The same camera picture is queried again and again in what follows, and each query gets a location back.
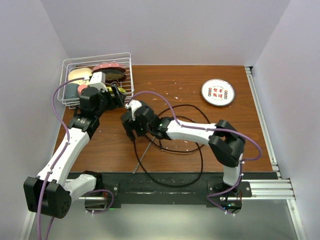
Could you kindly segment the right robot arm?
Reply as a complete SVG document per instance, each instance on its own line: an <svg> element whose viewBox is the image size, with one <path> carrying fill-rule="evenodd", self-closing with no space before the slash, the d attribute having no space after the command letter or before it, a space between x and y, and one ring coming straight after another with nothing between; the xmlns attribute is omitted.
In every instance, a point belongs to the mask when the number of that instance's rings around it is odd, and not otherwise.
<svg viewBox="0 0 320 240"><path fill-rule="evenodd" d="M131 141L150 134L158 140L183 140L209 146L223 166L222 183L218 184L214 195L233 197L241 190L241 160L246 141L227 121L200 124L159 117L145 102L138 100L128 102L125 109L120 119Z"/></svg>

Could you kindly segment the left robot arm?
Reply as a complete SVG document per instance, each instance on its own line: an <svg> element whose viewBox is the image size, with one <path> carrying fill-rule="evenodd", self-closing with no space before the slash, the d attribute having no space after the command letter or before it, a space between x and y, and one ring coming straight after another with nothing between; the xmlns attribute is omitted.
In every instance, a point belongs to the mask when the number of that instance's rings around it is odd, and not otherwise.
<svg viewBox="0 0 320 240"><path fill-rule="evenodd" d="M99 127L99 118L105 111L123 107L125 98L115 84L106 89L87 86L81 91L79 106L65 126L66 134L60 146L36 177L24 181L29 211L62 219L78 198L87 193L99 196L103 192L103 177L98 172L86 170L76 179L66 180L75 160Z"/></svg>

